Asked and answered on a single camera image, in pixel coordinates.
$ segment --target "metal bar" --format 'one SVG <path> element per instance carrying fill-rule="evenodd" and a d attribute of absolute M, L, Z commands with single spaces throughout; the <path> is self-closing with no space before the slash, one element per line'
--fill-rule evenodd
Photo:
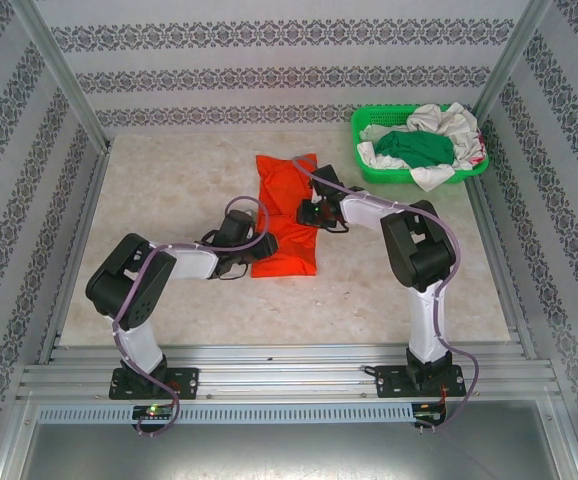
<path fill-rule="evenodd" d="M 473 368 L 473 365 L 469 360 L 456 359 L 454 363 L 461 365 L 462 368 Z M 494 368 L 515 368 L 520 367 L 524 369 L 548 369 L 551 372 L 551 361 L 550 360 L 532 360 L 527 362 L 524 358 L 507 358 L 507 359 L 490 359 L 484 358 L 480 359 L 478 362 L 481 367 Z M 82 372 L 96 372 L 105 371 L 109 372 L 109 366 L 117 366 L 115 363 L 105 362 L 104 364 L 94 363 L 91 365 L 87 364 L 75 364 L 75 363 L 63 363 L 63 362 L 52 362 L 48 365 L 27 365 L 24 367 L 24 373 L 82 373 Z M 301 363 L 276 363 L 269 362 L 263 365 L 260 364 L 248 364 L 243 363 L 239 365 L 219 365 L 219 364 L 202 364 L 195 363 L 194 366 L 203 370 L 203 372 L 249 372 L 249 371 L 269 371 L 269 372 L 311 372 L 311 371 L 340 371 L 349 370 L 350 368 L 357 368 L 356 362 L 346 362 L 346 363 L 320 363 L 320 364 L 301 364 Z"/>
<path fill-rule="evenodd" d="M 545 400 L 545 398 L 552 398 L 558 400 L 562 398 L 560 392 L 545 393 L 542 392 L 511 392 L 511 393 L 495 393 L 487 392 L 486 395 L 480 395 L 478 397 L 472 397 L 469 399 L 469 403 L 482 403 L 482 402 L 507 402 L 507 401 L 540 401 Z M 283 405 L 283 404 L 338 404 L 338 403 L 349 403 L 355 402 L 361 399 L 363 404 L 372 405 L 379 404 L 383 402 L 396 402 L 396 403 L 407 403 L 411 402 L 410 398 L 389 398 L 383 399 L 371 396 L 341 396 L 341 395 L 320 395 L 317 398 L 308 398 L 304 395 L 284 395 L 278 394 L 276 396 L 256 396 L 256 395 L 216 395 L 212 396 L 210 399 L 201 398 L 200 400 L 189 400 L 182 404 L 183 408 L 186 405 L 214 405 L 214 404 L 239 404 L 239 405 Z M 22 403 L 27 401 L 26 399 L 20 399 L 17 402 Z M 68 397 L 43 397 L 34 400 L 36 405 L 114 405 L 119 403 L 117 400 L 109 400 L 106 396 L 98 395 L 98 398 L 94 396 L 83 396 L 77 398 Z M 438 401 L 437 397 L 423 397 L 416 398 L 416 402 L 420 403 L 431 403 Z M 448 402 L 455 403 L 456 400 L 449 399 Z M 152 405 L 153 400 L 140 400 L 131 403 L 131 405 Z"/>
<path fill-rule="evenodd" d="M 527 8 L 525 8 L 520 20 L 518 20 L 516 28 L 511 33 L 502 55 L 498 59 L 491 75 L 489 75 L 487 83 L 473 108 L 473 113 L 478 119 L 478 123 L 482 124 L 487 119 L 498 94 L 504 84 L 507 83 L 509 75 L 511 75 L 514 66 L 522 56 L 523 50 L 550 4 L 549 0 L 529 0 Z"/>
<path fill-rule="evenodd" d="M 473 367 L 462 369 L 466 378 L 473 376 Z M 282 379 L 282 382 L 366 382 L 373 384 L 373 378 L 365 374 L 360 368 L 347 370 L 318 371 L 284 371 L 284 370 L 250 370 L 236 369 L 211 371 L 200 369 L 200 385 L 258 385 L 261 381 L 272 381 L 272 378 Z M 20 382 L 25 386 L 38 386 L 51 383 L 105 383 L 111 378 L 109 370 L 68 370 L 51 372 L 28 372 Z M 555 376 L 551 368 L 496 368 L 484 367 L 480 375 L 481 380 L 505 379 L 546 379 L 553 380 Z"/>
<path fill-rule="evenodd" d="M 31 403 L 14 405 L 7 421 L 5 442 L 0 447 L 0 480 L 19 480 L 22 477 L 38 412 L 38 406 Z"/>
<path fill-rule="evenodd" d="M 559 478 L 578 480 L 578 441 L 575 435 L 572 438 L 564 433 L 565 424 L 571 427 L 570 433 L 573 433 L 564 401 L 546 398 L 537 401 L 536 405 Z"/>
<path fill-rule="evenodd" d="M 509 395 L 516 398 L 517 394 L 538 394 L 541 392 L 559 393 L 560 388 L 554 381 L 545 379 L 489 379 L 478 382 L 478 396 L 487 393 L 498 395 Z M 49 385 L 21 385 L 17 392 L 18 399 L 56 399 L 70 397 L 86 398 L 98 396 L 106 397 L 109 393 L 108 382 L 87 382 L 87 383 L 63 383 Z M 211 397 L 232 397 L 232 396 L 300 396 L 304 398 L 317 398 L 320 395 L 336 395 L 345 398 L 360 398 L 376 395 L 376 387 L 373 383 L 364 381 L 272 381 L 261 379 L 259 382 L 250 383 L 214 383 L 200 384 L 198 386 L 198 396 Z"/>
<path fill-rule="evenodd" d="M 498 298 L 500 306 L 507 319 L 507 322 L 513 322 L 516 327 L 516 335 L 520 338 L 520 343 L 525 351 L 527 358 L 533 360 L 538 358 L 536 350 L 531 341 L 531 335 L 527 328 L 527 320 L 522 314 L 518 296 L 513 288 L 513 281 L 509 275 L 506 265 L 503 264 L 504 253 L 496 234 L 493 223 L 493 217 L 487 207 L 485 195 L 482 190 L 480 179 L 470 178 L 466 182 L 467 194 L 471 201 L 471 207 L 476 217 L 476 223 L 480 230 L 480 237 L 485 247 L 489 269 L 493 275 L 494 283 L 498 289 Z"/>
<path fill-rule="evenodd" d="M 47 330 L 47 336 L 45 337 L 45 342 L 42 345 L 40 358 L 38 359 L 40 363 L 48 363 L 51 359 L 51 352 L 56 343 L 56 336 L 59 334 L 59 332 L 62 332 L 65 321 L 67 320 L 69 304 L 71 303 L 71 297 L 73 296 L 73 290 L 78 278 L 80 263 L 82 262 L 82 257 L 85 254 L 87 238 L 89 237 L 89 231 L 91 230 L 91 224 L 96 212 L 96 205 L 98 203 L 98 198 L 100 197 L 100 191 L 102 190 L 102 183 L 105 178 L 105 172 L 107 171 L 110 155 L 111 151 L 107 151 L 100 159 L 96 167 L 96 172 L 94 173 L 94 183 L 89 189 L 89 194 L 85 200 L 86 206 L 84 216 L 80 222 L 79 230 L 74 240 L 74 254 L 69 259 L 69 264 L 67 265 L 67 273 L 65 274 L 66 281 L 64 282 L 60 291 L 60 296 L 57 300 L 57 308 L 53 317 L 51 318 L 49 329 Z"/>
<path fill-rule="evenodd" d="M 520 342 L 456 342 L 455 346 L 478 356 L 524 356 Z M 402 359 L 406 345 L 191 346 L 163 347 L 162 350 L 173 362 L 189 361 L 194 364 L 210 361 L 224 363 L 225 360 L 234 363 L 273 361 L 304 364 L 322 362 L 324 359 L 344 359 L 366 365 L 369 364 L 367 359 L 383 364 L 385 360 Z M 52 353 L 53 362 L 117 361 L 119 358 L 120 354 L 113 347 L 56 347 Z"/>
<path fill-rule="evenodd" d="M 100 153 L 109 144 L 96 113 L 87 101 L 76 76 L 71 71 L 58 43 L 53 38 L 51 30 L 40 14 L 34 0 L 12 0 L 11 4 L 20 18 L 27 33 L 36 44 L 42 58 L 47 63 L 60 89 L 67 97 L 69 105 L 74 109 L 80 123 L 84 126 L 89 138 Z"/>

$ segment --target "beige floor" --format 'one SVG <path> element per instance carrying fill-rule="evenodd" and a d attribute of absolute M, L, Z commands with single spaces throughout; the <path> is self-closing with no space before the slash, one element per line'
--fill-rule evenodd
<path fill-rule="evenodd" d="M 258 193 L 255 155 L 315 152 L 347 185 L 403 202 L 430 200 L 451 225 L 464 262 L 447 291 L 450 340 L 508 340 L 496 289 L 464 185 L 425 194 L 413 185 L 367 185 L 348 132 L 215 133 L 116 138 L 87 241 L 63 345 L 112 345 L 110 327 L 84 296 L 87 280 L 122 237 L 154 243 L 198 240 L 220 225 L 234 196 Z M 157 340 L 180 344 L 406 342 L 406 292 L 393 276 L 381 235 L 356 227 L 318 234 L 318 275 L 170 281 L 151 316 Z"/>

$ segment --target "enclosure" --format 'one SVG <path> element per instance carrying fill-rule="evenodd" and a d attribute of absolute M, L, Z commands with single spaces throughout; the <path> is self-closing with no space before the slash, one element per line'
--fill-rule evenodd
<path fill-rule="evenodd" d="M 484 173 L 366 181 L 354 111 L 453 102 Z M 218 228 L 259 196 L 257 156 L 305 154 L 451 226 L 474 394 L 436 435 L 378 395 L 364 368 L 406 361 L 407 290 L 382 234 L 320 231 L 316 275 L 167 283 L 151 322 L 195 399 L 136 438 L 150 402 L 108 398 L 87 282 L 127 233 Z M 440 475 L 578 478 L 578 1 L 0 0 L 0 479 Z"/>

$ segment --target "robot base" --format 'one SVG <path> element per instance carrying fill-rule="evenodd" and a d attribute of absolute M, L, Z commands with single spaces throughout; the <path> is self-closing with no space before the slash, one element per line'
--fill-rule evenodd
<path fill-rule="evenodd" d="M 164 384 L 173 388 L 180 400 L 195 400 L 198 392 L 197 368 L 167 368 L 164 372 Z M 170 400 L 171 395 L 144 381 L 136 381 L 133 370 L 116 368 L 111 378 L 109 398 L 111 400 Z"/>
<path fill-rule="evenodd" d="M 462 369 L 452 364 L 451 352 L 423 364 L 407 349 L 407 365 L 365 367 L 376 379 L 379 398 L 464 397 L 467 393 Z"/>

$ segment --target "robotic arm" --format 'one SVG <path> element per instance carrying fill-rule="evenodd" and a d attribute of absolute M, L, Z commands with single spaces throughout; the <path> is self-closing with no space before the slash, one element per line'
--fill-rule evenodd
<path fill-rule="evenodd" d="M 313 175 L 344 186 L 330 165 L 315 170 Z M 349 195 L 317 180 L 313 180 L 312 186 L 316 200 L 303 201 L 298 209 L 298 223 L 334 233 L 348 231 L 347 225 L 361 225 L 382 232 L 391 269 L 398 281 L 407 287 L 411 312 L 411 336 L 405 370 L 407 378 L 394 381 L 407 383 L 408 379 L 414 389 L 396 388 L 402 387 L 397 385 L 394 390 L 437 394 L 441 386 L 451 383 L 447 376 L 456 377 L 456 368 L 459 368 L 452 365 L 451 352 L 440 343 L 434 328 L 434 297 L 456 261 L 447 234 L 428 218 L 393 206 L 387 207 L 362 195 L 362 189 L 357 187 L 351 190 L 358 195 Z M 411 206 L 437 216 L 433 205 L 426 200 Z M 444 290 L 441 290 L 438 295 L 441 337 L 445 333 L 444 304 Z"/>
<path fill-rule="evenodd" d="M 230 210 L 218 230 L 208 232 L 196 244 L 171 246 L 153 257 L 129 308 L 119 322 L 118 336 L 122 348 L 132 362 L 121 361 L 122 368 L 114 371 L 110 398 L 157 398 L 161 389 L 130 367 L 129 363 L 164 384 L 178 384 L 176 369 L 167 368 L 167 359 L 156 343 L 149 317 L 153 312 L 169 278 L 198 278 L 230 280 L 226 277 L 235 265 L 249 265 L 273 255 L 278 250 L 271 233 L 254 232 L 254 219 L 245 212 Z M 225 251 L 241 247 L 237 251 Z M 125 302 L 146 258 L 154 250 L 141 236 L 130 233 L 107 257 L 87 283 L 85 294 L 96 310 L 113 322 Z M 184 389 L 178 389 L 185 398 Z M 195 398 L 195 389 L 190 396 Z"/>

